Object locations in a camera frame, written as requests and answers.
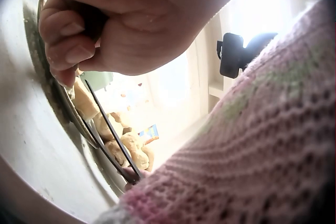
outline knitted sweater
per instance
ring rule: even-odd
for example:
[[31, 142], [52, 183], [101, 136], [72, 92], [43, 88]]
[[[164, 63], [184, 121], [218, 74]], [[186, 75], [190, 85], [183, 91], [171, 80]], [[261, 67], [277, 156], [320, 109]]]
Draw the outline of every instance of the knitted sweater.
[[335, 223], [327, 0], [250, 63], [198, 135], [95, 224]]

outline bread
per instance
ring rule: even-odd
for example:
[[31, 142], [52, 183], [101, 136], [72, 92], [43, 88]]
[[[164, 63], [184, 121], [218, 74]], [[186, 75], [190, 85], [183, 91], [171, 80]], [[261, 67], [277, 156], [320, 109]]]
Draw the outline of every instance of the bread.
[[88, 122], [99, 113], [99, 108], [92, 94], [79, 77], [75, 78], [73, 88], [75, 90], [75, 97], [72, 102], [83, 120]]

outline hand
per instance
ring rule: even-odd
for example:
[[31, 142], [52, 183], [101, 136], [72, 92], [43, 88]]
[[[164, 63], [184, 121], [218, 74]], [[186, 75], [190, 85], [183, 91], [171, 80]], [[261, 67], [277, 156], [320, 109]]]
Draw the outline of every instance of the hand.
[[[85, 3], [108, 17], [99, 41], [85, 31]], [[72, 86], [75, 70], [144, 74], [182, 54], [214, 15], [205, 14], [209, 0], [47, 0], [39, 31], [45, 42], [50, 72]]]
[[[131, 167], [126, 167], [126, 168], [123, 168], [125, 172], [127, 172], [133, 179], [136, 179], [137, 176], [135, 175], [135, 172], [133, 171], [133, 169]], [[146, 170], [140, 170], [141, 174], [147, 178], [150, 176], [150, 172], [149, 171], [146, 171]], [[127, 183], [125, 185], [125, 191], [128, 191], [130, 190], [131, 188], [133, 187], [132, 184], [130, 183]]]

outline green object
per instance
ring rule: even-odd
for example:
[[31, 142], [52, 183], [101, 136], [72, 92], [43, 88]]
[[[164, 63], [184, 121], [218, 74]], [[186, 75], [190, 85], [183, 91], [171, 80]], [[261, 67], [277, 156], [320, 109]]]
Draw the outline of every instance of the green object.
[[113, 81], [113, 73], [112, 72], [84, 72], [80, 75], [81, 80], [84, 82], [86, 86], [85, 80], [87, 80], [93, 91], [100, 90], [105, 88]]

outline finger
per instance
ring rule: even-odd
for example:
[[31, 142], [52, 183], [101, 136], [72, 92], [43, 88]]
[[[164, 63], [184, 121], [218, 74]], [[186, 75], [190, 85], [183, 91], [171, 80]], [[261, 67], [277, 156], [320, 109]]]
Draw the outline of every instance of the finger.
[[54, 76], [54, 78], [59, 82], [60, 85], [64, 87], [72, 87], [75, 82], [75, 70], [77, 66], [66, 69], [64, 71], [57, 71], [55, 69], [50, 68], [50, 73]]
[[[128, 173], [133, 179], [136, 179], [138, 176], [135, 174], [132, 167], [125, 167], [124, 171]], [[147, 170], [140, 170], [140, 173], [144, 175], [144, 177], [148, 177], [150, 175], [150, 172]]]
[[132, 187], [133, 187], [132, 184], [127, 183], [127, 184], [125, 185], [124, 189], [125, 189], [125, 191], [128, 191], [128, 190], [132, 189]]
[[84, 20], [79, 14], [69, 10], [66, 1], [47, 0], [43, 6], [39, 19], [39, 32], [46, 43], [54, 44], [64, 36], [83, 31]]
[[84, 30], [83, 18], [74, 11], [44, 9], [41, 12], [39, 32], [45, 43], [55, 44], [64, 37], [79, 34]]
[[45, 52], [50, 67], [63, 71], [94, 55], [94, 42], [83, 35], [69, 37], [56, 45], [46, 44]]
[[80, 62], [78, 68], [83, 72], [85, 71], [103, 72], [109, 69], [108, 64], [104, 62], [104, 58], [102, 57], [100, 47], [97, 47], [94, 56]]

